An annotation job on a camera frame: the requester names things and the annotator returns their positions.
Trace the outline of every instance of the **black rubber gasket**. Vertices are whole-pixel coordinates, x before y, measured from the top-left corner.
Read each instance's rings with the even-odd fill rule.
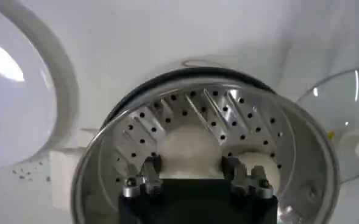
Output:
[[[132,92],[128,93],[128,95],[122,98],[121,101],[119,101],[119,103],[115,105],[114,109],[112,109],[112,111],[108,114],[101,129],[104,128],[114,117],[116,117],[129,102],[134,100],[140,94],[143,94],[146,91],[152,88],[156,88],[159,85],[162,85],[167,82],[172,82],[179,79],[199,78],[199,77],[212,77],[212,78],[215,77],[215,78],[225,78],[225,79],[228,78],[275,94],[275,92],[263,82],[247,74],[237,72],[231,69],[209,68],[209,67],[179,69],[159,75],[141,84],[140,86],[132,90]]]

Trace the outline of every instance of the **perforated steamer tray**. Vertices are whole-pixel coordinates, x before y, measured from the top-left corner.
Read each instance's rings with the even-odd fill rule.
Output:
[[[224,156],[257,152],[275,162],[279,223],[326,223],[338,195],[338,166],[314,120],[264,84],[227,75],[231,70],[179,74],[189,71],[196,75],[177,75],[128,96],[109,116],[76,173],[75,223],[115,222],[122,178],[136,174],[168,134],[186,125],[214,136]]]

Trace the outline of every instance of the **screw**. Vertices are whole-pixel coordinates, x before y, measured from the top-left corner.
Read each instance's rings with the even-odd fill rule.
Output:
[[[262,188],[267,188],[270,186],[269,181],[266,179],[262,179],[259,181],[259,186]]]
[[[136,185],[137,185],[137,183],[136,183],[136,178],[130,177],[130,178],[128,178],[128,179],[126,180],[126,186],[128,186],[128,187],[134,187],[134,186],[136,186]]]

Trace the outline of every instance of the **white lid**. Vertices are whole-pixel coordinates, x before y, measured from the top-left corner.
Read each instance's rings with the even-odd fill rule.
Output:
[[[0,13],[0,166],[38,152],[56,118],[55,89],[44,61],[22,31]]]

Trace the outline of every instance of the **white countertop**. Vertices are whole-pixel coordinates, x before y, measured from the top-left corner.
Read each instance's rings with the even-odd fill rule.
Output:
[[[64,48],[79,88],[76,129],[99,128],[131,89],[184,58],[243,71],[292,100],[359,67],[359,1],[3,0],[0,8],[10,3],[31,10]],[[45,154],[0,169],[0,223],[71,223],[52,206],[48,176]],[[337,214],[335,223],[359,223],[358,212]]]

